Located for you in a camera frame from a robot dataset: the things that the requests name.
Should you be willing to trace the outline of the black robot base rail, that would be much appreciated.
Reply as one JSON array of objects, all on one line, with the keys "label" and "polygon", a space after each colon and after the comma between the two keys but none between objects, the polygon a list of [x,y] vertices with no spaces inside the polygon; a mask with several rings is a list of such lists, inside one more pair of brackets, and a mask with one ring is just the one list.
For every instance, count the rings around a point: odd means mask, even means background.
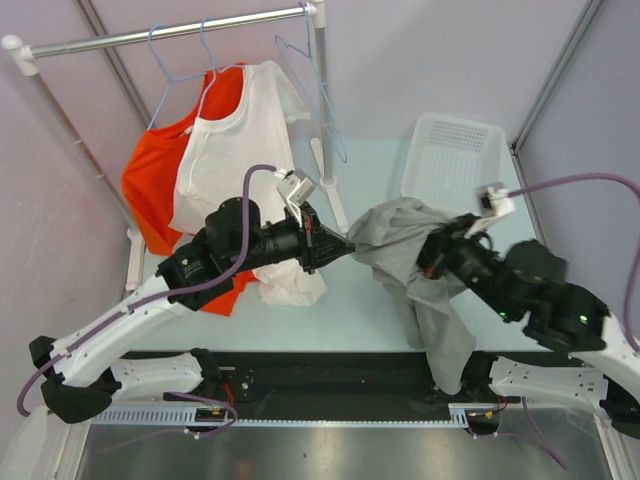
[{"label": "black robot base rail", "polygon": [[486,404],[492,415],[507,402],[492,392],[492,356],[463,376],[449,396],[421,353],[209,352],[204,380],[190,394],[227,400],[240,419],[257,421],[420,422],[445,420],[453,403]]}]

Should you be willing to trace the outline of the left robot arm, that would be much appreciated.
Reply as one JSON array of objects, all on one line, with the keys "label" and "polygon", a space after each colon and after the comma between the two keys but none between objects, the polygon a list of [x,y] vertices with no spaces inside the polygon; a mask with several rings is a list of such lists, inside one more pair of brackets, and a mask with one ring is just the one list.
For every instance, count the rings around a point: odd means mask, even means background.
[{"label": "left robot arm", "polygon": [[163,324],[231,292],[238,273],[294,260],[312,274],[354,252],[354,244],[324,226],[308,202],[301,213],[300,219],[287,214],[263,223],[254,201],[228,199],[129,298],[72,335],[33,340],[30,355],[44,378],[41,393],[48,409],[74,424],[116,400],[214,397],[223,375],[207,349],[142,360],[125,355]]}]

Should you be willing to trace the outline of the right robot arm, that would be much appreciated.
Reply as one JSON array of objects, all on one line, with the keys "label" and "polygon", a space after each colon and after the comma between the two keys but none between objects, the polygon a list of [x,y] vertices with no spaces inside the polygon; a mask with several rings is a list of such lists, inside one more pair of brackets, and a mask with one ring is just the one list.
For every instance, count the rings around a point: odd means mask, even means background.
[{"label": "right robot arm", "polygon": [[610,382],[604,410],[621,433],[639,436],[639,354],[609,308],[566,280],[568,264],[534,239],[505,255],[467,232],[463,215],[431,232],[417,263],[429,279],[452,274],[505,322],[524,320],[525,336],[556,353],[581,358]]}]

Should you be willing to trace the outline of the grey t shirt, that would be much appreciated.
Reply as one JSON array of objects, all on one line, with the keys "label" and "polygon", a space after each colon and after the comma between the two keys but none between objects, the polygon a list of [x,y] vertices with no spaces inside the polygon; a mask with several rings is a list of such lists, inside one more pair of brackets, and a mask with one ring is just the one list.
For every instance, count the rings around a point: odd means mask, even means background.
[{"label": "grey t shirt", "polygon": [[451,305],[465,290],[455,277],[429,280],[417,264],[428,235],[453,216],[410,197],[369,209],[348,231],[353,258],[391,296],[408,344],[426,355],[435,385],[454,396],[462,390],[463,370],[476,338]]}]

